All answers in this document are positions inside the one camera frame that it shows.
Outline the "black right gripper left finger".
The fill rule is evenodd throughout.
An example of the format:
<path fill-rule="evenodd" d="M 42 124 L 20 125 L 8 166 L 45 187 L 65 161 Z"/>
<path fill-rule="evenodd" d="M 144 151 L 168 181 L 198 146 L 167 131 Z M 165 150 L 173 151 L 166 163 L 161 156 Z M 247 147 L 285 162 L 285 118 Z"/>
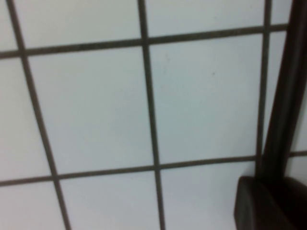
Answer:
<path fill-rule="evenodd" d="M 295 229 L 267 188 L 249 176 L 238 180 L 234 219 L 238 230 Z"/>

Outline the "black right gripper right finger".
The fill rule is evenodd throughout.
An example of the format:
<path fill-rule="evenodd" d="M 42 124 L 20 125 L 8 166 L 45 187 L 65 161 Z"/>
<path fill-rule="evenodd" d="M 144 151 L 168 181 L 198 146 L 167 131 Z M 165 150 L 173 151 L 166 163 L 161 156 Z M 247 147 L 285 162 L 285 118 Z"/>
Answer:
<path fill-rule="evenodd" d="M 307 229 L 307 186 L 286 177 L 278 181 L 276 200 L 297 230 Z"/>

